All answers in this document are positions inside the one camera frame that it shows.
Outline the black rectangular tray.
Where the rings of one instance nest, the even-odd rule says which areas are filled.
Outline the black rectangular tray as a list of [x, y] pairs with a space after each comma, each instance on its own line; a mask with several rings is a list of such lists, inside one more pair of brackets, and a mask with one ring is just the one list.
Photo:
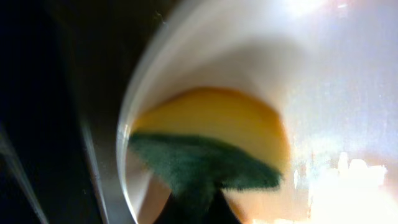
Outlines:
[[72, 81], [107, 1], [1, 2], [1, 222], [102, 223]]

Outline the white plate large stain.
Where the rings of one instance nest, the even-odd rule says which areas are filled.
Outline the white plate large stain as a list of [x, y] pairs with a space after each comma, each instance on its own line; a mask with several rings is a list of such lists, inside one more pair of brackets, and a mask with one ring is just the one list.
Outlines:
[[273, 106], [292, 148], [278, 191], [227, 193], [243, 223], [397, 222], [397, 2], [184, 1], [121, 107], [116, 160], [136, 223], [168, 197], [127, 148], [143, 111], [199, 86]]

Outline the green and yellow sponge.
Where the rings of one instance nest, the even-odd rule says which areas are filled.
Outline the green and yellow sponge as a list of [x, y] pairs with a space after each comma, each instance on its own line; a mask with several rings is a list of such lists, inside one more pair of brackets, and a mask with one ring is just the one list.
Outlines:
[[141, 114], [127, 147], [169, 188], [157, 223], [239, 223], [229, 193], [278, 189], [290, 167], [280, 114], [227, 88], [197, 88]]

